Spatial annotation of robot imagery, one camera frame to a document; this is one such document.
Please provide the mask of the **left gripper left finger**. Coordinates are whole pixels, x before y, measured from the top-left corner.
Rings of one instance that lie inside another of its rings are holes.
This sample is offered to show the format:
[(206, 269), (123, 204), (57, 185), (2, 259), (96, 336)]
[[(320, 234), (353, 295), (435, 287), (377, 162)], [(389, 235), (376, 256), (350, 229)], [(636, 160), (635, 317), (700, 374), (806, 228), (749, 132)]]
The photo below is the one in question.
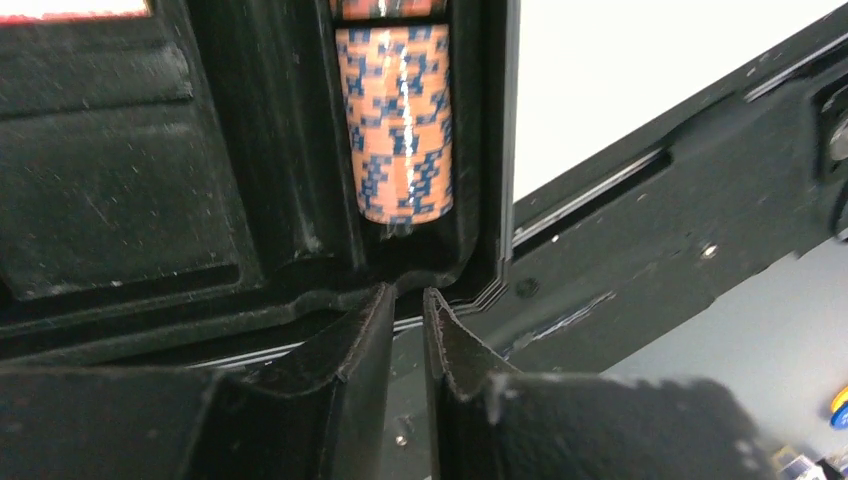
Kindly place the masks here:
[(5, 368), (5, 479), (374, 479), (396, 291), (251, 373)]

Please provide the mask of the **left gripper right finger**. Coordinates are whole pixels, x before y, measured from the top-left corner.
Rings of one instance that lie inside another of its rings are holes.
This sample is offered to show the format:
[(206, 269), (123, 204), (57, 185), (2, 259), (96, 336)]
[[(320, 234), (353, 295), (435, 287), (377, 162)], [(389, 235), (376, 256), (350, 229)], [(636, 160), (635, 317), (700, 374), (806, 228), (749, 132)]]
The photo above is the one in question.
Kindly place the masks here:
[(523, 372), (423, 294), (436, 479), (772, 479), (722, 384)]

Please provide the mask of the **black foam-lined carrying case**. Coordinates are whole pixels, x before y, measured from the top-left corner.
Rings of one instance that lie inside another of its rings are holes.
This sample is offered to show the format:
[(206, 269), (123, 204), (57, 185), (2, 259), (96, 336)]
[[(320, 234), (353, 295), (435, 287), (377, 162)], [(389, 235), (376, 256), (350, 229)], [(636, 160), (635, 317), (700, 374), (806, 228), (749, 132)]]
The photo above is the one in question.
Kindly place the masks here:
[[(503, 292), (520, 5), (340, 20), (328, 1), (148, 1), (1, 25), (1, 361), (109, 363), (312, 328), (392, 286)], [(359, 211), (340, 29), (449, 28), (453, 206)]]

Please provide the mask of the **poker chip roll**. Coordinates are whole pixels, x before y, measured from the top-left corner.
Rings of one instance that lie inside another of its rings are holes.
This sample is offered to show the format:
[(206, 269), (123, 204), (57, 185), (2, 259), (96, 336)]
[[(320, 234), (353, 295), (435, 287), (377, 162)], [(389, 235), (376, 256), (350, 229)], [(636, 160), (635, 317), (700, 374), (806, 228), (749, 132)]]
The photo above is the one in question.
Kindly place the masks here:
[(453, 206), (448, 26), (340, 29), (336, 46), (360, 213), (385, 225), (443, 217)]
[(440, 15), (445, 0), (329, 0), (331, 13), (340, 20), (417, 18)]

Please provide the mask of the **red playing card box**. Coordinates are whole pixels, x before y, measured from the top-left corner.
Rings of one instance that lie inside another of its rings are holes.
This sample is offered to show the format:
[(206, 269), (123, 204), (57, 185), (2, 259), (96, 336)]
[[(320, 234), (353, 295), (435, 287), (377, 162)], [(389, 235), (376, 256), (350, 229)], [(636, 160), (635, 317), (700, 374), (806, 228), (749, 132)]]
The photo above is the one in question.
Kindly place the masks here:
[(1, 0), (1, 25), (150, 17), (145, 0)]

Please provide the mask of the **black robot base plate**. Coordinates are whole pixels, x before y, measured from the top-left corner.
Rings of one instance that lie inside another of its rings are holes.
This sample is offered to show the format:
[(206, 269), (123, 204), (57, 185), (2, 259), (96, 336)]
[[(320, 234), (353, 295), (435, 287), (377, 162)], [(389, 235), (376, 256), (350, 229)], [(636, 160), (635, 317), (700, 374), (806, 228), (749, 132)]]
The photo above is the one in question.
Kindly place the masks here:
[(509, 290), (464, 325), (528, 370), (603, 371), (847, 226), (840, 6), (519, 205)]

